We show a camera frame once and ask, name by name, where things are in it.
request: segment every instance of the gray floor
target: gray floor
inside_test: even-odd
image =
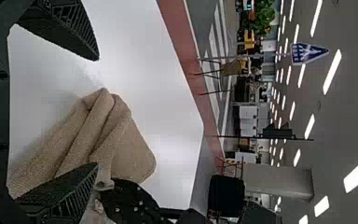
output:
[[[284,14],[289,15],[291,1],[284,1]],[[327,57],[307,65],[302,87],[297,87],[299,67],[293,67],[289,86],[274,86],[286,95],[286,108],[279,106],[282,122],[288,120],[290,106],[296,101],[296,112],[291,123],[297,135],[303,135],[310,119],[315,115],[315,125],[310,137],[314,142],[288,142],[283,156],[284,165],[292,166],[298,148],[301,148],[300,168],[312,170],[315,197],[310,203],[282,199],[284,224],[297,224],[299,219],[308,215],[310,223],[352,224],[358,223],[358,188],[345,193],[343,178],[358,165],[358,1],[339,1],[335,6],[324,1],[316,26],[315,35],[310,37],[310,27],[317,1],[296,1],[292,22],[286,23],[284,39],[293,39],[296,24],[300,24],[298,41],[321,45],[331,49]],[[324,96],[322,85],[340,49],[342,60],[333,79],[330,90]],[[285,69],[290,59],[285,58],[279,67]],[[313,206],[324,195],[329,197],[330,208],[315,217]]]
[[[225,2],[225,8],[226,11],[226,20],[227,20],[227,32],[230,33],[228,35],[228,48],[230,49],[229,55],[232,55],[233,48],[232,48],[232,41],[230,36],[235,36],[236,34],[236,26],[238,26],[238,15],[235,12],[234,7],[230,7],[230,4],[232,3],[232,6],[234,6],[234,1],[224,1]],[[196,35],[196,40],[199,46],[200,55],[203,55],[205,51],[209,53],[209,55],[212,55],[211,51],[211,44],[209,42],[209,34],[211,26],[214,28],[214,33],[216,35],[215,39],[217,40],[217,32],[216,24],[214,23],[214,10],[216,8],[216,5],[219,5],[219,2],[216,0],[209,1],[209,0],[201,0],[201,1],[193,1],[193,0],[187,0],[188,10],[190,13],[190,19],[192,20],[192,25],[194,28],[194,32]],[[217,46],[218,54],[223,56],[224,53],[219,51],[219,46]],[[224,80],[224,85],[222,89],[227,88],[227,80]],[[218,82],[215,82],[215,87],[218,89]],[[219,132],[222,132],[223,129],[223,120],[224,120],[224,111],[226,106],[226,97],[228,97],[228,94],[224,92],[222,94],[222,97],[217,95],[218,104],[220,108],[220,115],[218,120],[217,128]],[[232,107],[228,107],[227,112],[227,125],[226,125],[226,134],[232,134],[233,133],[233,122],[232,122]],[[224,142],[224,149],[233,148],[234,144],[233,141],[227,140]],[[213,155],[212,151],[208,148],[208,144],[205,141],[202,142],[201,145],[201,151],[200,151],[200,159],[198,164],[198,169],[196,173],[196,180],[194,183],[193,188],[193,194],[191,198],[191,207],[195,208],[202,214],[206,215],[207,209],[208,209],[208,189],[209,189],[209,183],[211,180],[211,176],[215,173],[215,165],[213,163]]]

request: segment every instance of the beige cloth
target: beige cloth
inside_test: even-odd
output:
[[[88,162],[99,163],[96,183],[103,181],[106,188],[114,185],[111,177],[141,183],[156,168],[130,109],[107,89],[81,99],[43,142],[7,181],[13,198]]]

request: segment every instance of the chair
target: chair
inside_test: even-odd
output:
[[[208,195],[208,217],[238,217],[243,208],[245,186],[240,178],[213,175]]]
[[[246,68],[246,64],[248,62],[244,61],[244,60],[236,59],[236,60],[234,60],[232,62],[229,62],[229,63],[220,63],[220,62],[211,61],[211,60],[202,60],[202,61],[203,62],[209,62],[209,63],[217,63],[217,64],[219,64],[219,69],[209,71],[209,72],[197,73],[197,74],[194,74],[194,76],[196,76],[196,77],[204,76],[204,77],[211,77],[211,78],[219,79],[220,86],[223,86],[222,81],[223,81],[223,78],[225,78],[225,77],[249,75],[249,71]],[[217,73],[217,72],[220,73],[219,77],[209,75],[209,74]],[[207,95],[207,94],[224,92],[224,91],[232,91],[232,90],[233,90],[233,88],[230,88],[228,90],[210,91],[210,92],[201,93],[200,95]]]

